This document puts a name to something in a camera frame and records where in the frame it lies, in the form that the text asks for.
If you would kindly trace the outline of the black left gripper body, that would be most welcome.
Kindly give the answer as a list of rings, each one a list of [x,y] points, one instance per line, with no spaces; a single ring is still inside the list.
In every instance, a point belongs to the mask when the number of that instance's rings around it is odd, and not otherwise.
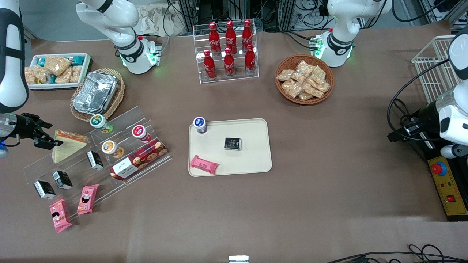
[[[423,108],[411,113],[404,114],[399,119],[400,128],[393,127],[389,123],[391,133],[387,135],[390,142],[417,141],[434,142],[439,141],[439,117],[435,104],[428,104]]]

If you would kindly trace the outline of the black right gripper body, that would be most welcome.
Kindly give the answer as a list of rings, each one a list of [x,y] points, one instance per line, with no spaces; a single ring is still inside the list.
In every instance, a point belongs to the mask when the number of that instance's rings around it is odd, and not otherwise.
[[[42,138],[42,123],[38,115],[23,112],[16,115],[16,137],[38,140]]]

